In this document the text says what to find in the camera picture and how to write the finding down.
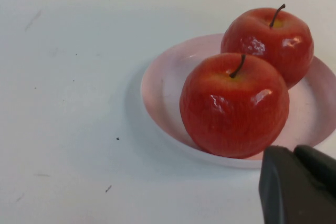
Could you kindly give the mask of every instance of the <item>white surface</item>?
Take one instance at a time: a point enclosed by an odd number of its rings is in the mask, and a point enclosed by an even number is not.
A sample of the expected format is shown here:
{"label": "white surface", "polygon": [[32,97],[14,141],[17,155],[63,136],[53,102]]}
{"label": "white surface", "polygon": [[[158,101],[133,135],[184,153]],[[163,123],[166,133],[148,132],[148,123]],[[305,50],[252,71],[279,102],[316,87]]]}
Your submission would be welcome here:
{"label": "white surface", "polygon": [[[195,37],[160,54],[146,69],[141,81],[144,116],[153,127],[186,153],[208,162],[234,168],[261,168],[264,152],[246,159],[204,152],[188,135],[181,118],[180,97],[187,76],[204,59],[220,52],[223,34]],[[336,134],[336,76],[314,57],[306,76],[289,90],[289,115],[272,145],[294,150],[297,145],[326,146]]]}
{"label": "white surface", "polygon": [[165,144],[139,90],[166,48],[282,3],[336,71],[336,0],[0,0],[0,223],[262,223],[259,172]]}

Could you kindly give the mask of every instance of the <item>fake apple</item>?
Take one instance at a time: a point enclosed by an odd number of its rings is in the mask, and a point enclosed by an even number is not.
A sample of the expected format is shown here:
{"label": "fake apple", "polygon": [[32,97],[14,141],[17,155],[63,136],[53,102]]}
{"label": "fake apple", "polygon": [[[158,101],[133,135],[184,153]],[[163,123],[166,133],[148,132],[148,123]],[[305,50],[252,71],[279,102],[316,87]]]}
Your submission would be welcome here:
{"label": "fake apple", "polygon": [[282,76],[268,62],[238,53],[219,54],[188,75],[180,113],[200,148],[246,158],[280,134],[289,113],[289,94]]}
{"label": "fake apple", "polygon": [[307,73],[314,54],[308,25],[298,17],[273,8],[249,10],[226,30],[221,52],[240,52],[261,57],[284,78],[288,89]]}

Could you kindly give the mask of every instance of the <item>black object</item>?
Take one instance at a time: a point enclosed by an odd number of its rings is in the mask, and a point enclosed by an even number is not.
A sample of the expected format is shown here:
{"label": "black object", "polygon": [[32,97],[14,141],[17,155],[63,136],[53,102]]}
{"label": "black object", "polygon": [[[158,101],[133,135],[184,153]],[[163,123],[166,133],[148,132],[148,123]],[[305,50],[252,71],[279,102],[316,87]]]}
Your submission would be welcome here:
{"label": "black object", "polygon": [[270,146],[259,194],[265,224],[336,224],[336,160],[305,145]]}

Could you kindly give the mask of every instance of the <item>dark speck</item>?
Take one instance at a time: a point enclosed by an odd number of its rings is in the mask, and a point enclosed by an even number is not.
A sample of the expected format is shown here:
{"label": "dark speck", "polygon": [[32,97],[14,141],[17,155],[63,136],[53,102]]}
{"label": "dark speck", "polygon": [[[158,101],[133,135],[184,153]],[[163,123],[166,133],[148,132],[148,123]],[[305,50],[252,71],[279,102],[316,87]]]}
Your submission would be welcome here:
{"label": "dark speck", "polygon": [[110,189],[111,189],[112,186],[109,186],[106,190],[105,190],[105,193],[107,193]]}
{"label": "dark speck", "polygon": [[19,197],[16,202],[19,202],[20,200],[22,200],[22,198],[25,196],[25,194],[22,194],[21,197]]}

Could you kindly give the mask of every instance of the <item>apple stem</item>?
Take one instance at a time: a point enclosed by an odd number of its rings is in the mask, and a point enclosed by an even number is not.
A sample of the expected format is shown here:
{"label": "apple stem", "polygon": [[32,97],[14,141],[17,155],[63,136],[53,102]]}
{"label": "apple stem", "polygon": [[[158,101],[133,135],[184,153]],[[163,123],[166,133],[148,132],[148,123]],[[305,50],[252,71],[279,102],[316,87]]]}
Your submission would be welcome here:
{"label": "apple stem", "polygon": [[229,74],[229,76],[231,78],[235,78],[236,75],[238,74],[238,72],[240,71],[240,69],[242,68],[243,64],[244,64],[244,61],[245,61],[245,58],[246,58],[246,55],[241,55],[242,57],[242,61],[240,62],[240,65],[238,66],[238,68],[236,69],[236,71],[232,72],[231,74]]}
{"label": "apple stem", "polygon": [[275,22],[275,20],[276,20],[276,18],[277,18],[277,16],[278,16],[279,12],[280,12],[282,9],[284,9],[285,7],[286,7],[286,5],[283,4],[283,5],[281,5],[281,6],[279,7],[279,9],[277,9],[277,11],[276,11],[275,14],[274,14],[274,17],[273,17],[273,20],[272,20],[271,24],[269,24],[269,27],[273,27],[274,22]]}

